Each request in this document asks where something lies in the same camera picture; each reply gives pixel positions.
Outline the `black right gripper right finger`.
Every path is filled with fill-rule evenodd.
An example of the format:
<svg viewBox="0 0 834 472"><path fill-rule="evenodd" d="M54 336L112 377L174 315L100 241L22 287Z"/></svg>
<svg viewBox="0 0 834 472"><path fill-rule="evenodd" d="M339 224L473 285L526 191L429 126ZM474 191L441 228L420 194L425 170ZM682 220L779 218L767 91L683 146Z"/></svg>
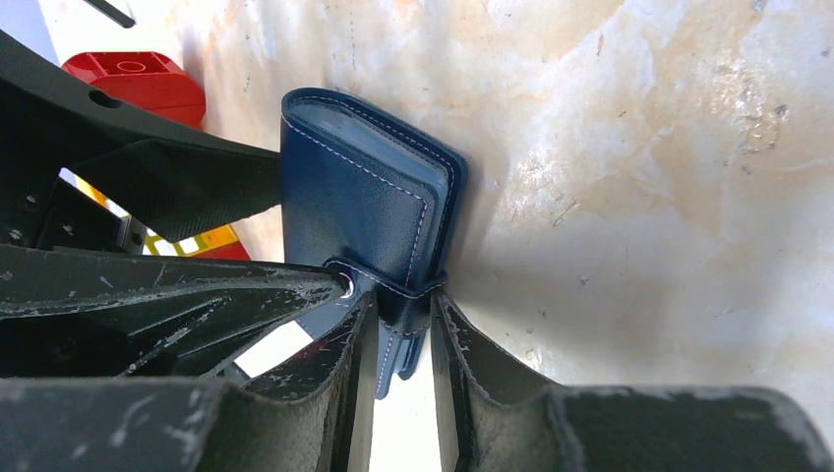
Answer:
<svg viewBox="0 0 834 472"><path fill-rule="evenodd" d="M759 387L566 386L432 297L446 471L829 471L803 410Z"/></svg>

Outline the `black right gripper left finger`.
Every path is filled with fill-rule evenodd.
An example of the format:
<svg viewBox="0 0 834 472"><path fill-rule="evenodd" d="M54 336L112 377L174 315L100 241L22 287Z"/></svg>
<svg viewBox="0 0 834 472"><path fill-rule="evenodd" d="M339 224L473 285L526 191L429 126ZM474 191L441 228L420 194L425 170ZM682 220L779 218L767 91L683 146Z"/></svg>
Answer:
<svg viewBox="0 0 834 472"><path fill-rule="evenodd" d="M272 370L222 379L13 380L1 384L5 471L365 471L378 303Z"/></svg>

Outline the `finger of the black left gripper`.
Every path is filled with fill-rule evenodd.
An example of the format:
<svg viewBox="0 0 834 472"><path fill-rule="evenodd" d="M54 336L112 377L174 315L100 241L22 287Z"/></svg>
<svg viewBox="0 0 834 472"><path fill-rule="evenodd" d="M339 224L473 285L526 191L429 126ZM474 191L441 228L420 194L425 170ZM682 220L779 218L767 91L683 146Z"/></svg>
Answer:
<svg viewBox="0 0 834 472"><path fill-rule="evenodd" d="M1 186L67 168L169 241L275 207L280 155L135 107L1 34Z"/></svg>
<svg viewBox="0 0 834 472"><path fill-rule="evenodd" d="M214 376L347 286L324 267L3 246L1 375Z"/></svg>

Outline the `dark blue card holder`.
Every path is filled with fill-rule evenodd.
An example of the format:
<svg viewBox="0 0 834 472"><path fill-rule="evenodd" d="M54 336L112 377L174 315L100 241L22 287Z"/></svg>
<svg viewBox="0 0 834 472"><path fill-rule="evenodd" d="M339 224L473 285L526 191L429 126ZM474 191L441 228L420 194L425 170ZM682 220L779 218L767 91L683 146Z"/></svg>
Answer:
<svg viewBox="0 0 834 472"><path fill-rule="evenodd" d="M351 289L299 320L312 337L373 292L379 303L376 397L410 378L430 325L468 180L465 158L350 94L298 88L281 101L285 260L333 268Z"/></svg>

